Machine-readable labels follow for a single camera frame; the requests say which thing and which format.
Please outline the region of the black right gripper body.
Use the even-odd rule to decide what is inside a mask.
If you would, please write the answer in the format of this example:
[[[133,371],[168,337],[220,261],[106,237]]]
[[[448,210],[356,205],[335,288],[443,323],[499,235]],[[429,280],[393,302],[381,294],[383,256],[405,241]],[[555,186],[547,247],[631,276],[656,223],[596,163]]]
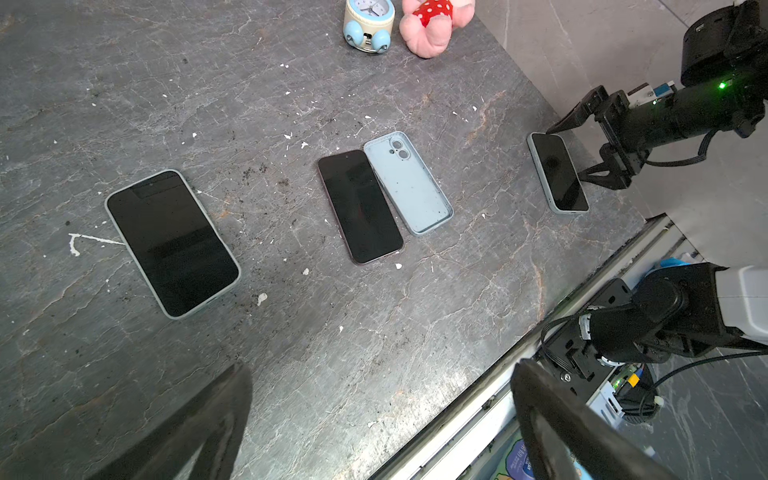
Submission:
[[[651,151],[675,141],[675,90],[632,106],[624,91],[606,97],[596,108],[596,122],[606,136],[598,172],[639,174]]]

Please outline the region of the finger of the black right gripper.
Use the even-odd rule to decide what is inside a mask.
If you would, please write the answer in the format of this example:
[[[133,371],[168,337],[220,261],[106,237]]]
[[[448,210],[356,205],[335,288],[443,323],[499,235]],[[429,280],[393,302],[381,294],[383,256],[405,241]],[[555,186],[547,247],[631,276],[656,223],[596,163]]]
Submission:
[[[599,149],[602,161],[578,173],[581,182],[610,190],[625,190],[631,185],[632,170],[627,166],[626,155],[621,148],[605,143]]]
[[[576,129],[582,126],[599,107],[609,99],[604,86],[598,86],[590,90],[561,120],[546,130],[546,134]]]

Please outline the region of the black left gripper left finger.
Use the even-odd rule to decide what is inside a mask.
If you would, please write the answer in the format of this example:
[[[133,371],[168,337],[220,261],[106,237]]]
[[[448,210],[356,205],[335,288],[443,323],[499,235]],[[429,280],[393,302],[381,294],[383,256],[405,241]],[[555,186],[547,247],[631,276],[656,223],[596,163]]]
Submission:
[[[92,475],[94,479],[173,479],[191,458],[191,479],[228,479],[252,402],[249,369],[238,362],[161,425]]]

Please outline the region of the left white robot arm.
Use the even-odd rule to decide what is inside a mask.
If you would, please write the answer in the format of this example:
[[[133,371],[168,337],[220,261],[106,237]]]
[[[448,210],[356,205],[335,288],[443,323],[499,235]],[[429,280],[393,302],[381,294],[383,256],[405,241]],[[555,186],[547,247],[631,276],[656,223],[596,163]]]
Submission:
[[[661,407],[650,368],[672,356],[688,368],[767,352],[767,272],[709,262],[663,263],[633,289],[614,280],[598,300],[549,321],[538,349],[510,378],[520,437],[510,460],[534,479],[666,479],[667,469],[618,435],[613,416],[648,420]],[[235,364],[142,441],[98,472],[101,479],[232,475],[252,386]]]

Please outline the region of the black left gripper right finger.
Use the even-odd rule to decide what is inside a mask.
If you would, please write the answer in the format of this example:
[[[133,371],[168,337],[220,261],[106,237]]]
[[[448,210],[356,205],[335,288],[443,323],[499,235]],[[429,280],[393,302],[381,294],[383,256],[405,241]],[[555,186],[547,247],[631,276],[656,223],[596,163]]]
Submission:
[[[594,479],[673,479],[537,362],[514,368],[511,391],[536,479],[576,479],[577,461]]]

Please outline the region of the light blue phone case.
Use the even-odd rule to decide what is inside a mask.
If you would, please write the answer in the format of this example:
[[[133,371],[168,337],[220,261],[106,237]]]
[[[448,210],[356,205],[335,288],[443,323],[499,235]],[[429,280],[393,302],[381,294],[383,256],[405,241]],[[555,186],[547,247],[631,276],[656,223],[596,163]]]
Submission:
[[[413,235],[425,235],[453,217],[453,207],[404,132],[373,139],[363,151]]]

